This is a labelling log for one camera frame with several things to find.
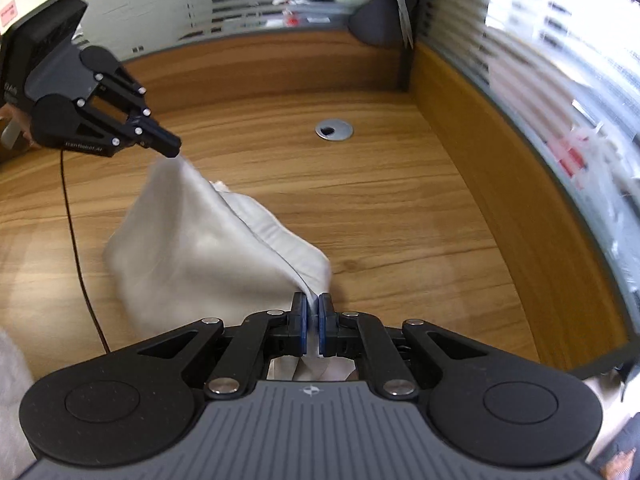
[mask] white cloth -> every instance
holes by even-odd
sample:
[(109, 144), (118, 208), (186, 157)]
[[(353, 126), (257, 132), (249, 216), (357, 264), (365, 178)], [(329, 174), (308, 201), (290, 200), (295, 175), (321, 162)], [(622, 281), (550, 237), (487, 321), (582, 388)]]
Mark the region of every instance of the white cloth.
[[(203, 317), (238, 325), (254, 312), (290, 310), (305, 293), (317, 314), (331, 266), (313, 245), (286, 229), (253, 198), (211, 184), (186, 160), (163, 158), (113, 234), (104, 259), (120, 299), (151, 336)], [(317, 358), (313, 322), (298, 380), (344, 380), (353, 363)], [(290, 379), (296, 358), (281, 358), (271, 378)]]
[(35, 460), (18, 420), (20, 401), (32, 384), (22, 353), (0, 329), (0, 480), (12, 480)]

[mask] wood grain surface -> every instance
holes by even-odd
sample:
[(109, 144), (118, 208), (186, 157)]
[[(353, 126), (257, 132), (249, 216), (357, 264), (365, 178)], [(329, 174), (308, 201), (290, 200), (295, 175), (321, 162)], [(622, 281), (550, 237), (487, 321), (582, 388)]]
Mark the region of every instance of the wood grain surface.
[(394, 90), (399, 49), (376, 48), (345, 30), (240, 35), (127, 63), (155, 113), (301, 91)]
[[(355, 134), (327, 142), (328, 117)], [(407, 95), (334, 92), (244, 100), (167, 114), (184, 155), (210, 180), (253, 196), (322, 249), (339, 309), (385, 324), (422, 317), (537, 359), (500, 251), (464, 181)], [(65, 154), (84, 276), (112, 348), (138, 335), (102, 249), (156, 155)], [(76, 278), (59, 153), (0, 167), (0, 326), (36, 376), (101, 353)]]
[(523, 137), (422, 44), (412, 90), (498, 242), (540, 361), (570, 370), (627, 343), (622, 298), (602, 254)]

